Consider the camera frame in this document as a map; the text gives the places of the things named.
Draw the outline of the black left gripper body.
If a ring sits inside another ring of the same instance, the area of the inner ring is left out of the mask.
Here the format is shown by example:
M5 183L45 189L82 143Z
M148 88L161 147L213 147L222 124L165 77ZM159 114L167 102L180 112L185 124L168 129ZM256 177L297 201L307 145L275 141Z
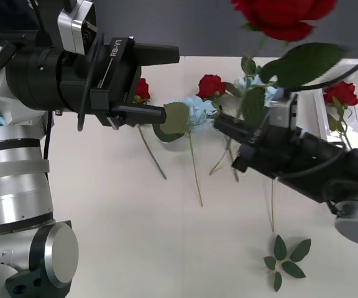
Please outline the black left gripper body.
M107 45L99 37L88 55L62 65L60 90L68 108L77 114L78 127L85 126L86 115L96 116L103 126L119 127L110 118L110 109L131 103L128 97L140 78L134 45L130 37L112 38Z

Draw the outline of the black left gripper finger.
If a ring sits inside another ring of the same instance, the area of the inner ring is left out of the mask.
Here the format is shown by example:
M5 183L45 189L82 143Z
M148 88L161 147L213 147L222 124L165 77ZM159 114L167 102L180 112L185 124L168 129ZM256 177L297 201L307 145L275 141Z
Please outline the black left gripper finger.
M168 65L178 63L178 47L136 43L134 45L136 60L140 66Z
M123 125L164 124L167 118L163 107L145 104L123 104L110 109L110 118L119 127Z

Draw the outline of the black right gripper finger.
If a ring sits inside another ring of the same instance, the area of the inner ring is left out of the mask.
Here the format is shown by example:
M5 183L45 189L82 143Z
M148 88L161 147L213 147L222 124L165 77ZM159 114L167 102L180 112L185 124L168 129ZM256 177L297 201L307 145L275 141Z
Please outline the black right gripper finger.
M214 128L238 143L245 143L245 123L233 119L216 119Z
M243 120L235 119L227 114L219 114L215 119L215 129L224 134L250 134L253 127L246 124Z

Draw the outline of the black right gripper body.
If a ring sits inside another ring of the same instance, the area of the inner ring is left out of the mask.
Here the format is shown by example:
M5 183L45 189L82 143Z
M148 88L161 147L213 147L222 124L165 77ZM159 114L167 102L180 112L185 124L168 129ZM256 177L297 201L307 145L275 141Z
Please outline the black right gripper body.
M232 136L241 144L237 157L231 167L244 173L249 168L275 179L294 179L304 176L303 170L290 171L296 165L301 153L302 129L264 125L252 129L243 122L233 125Z

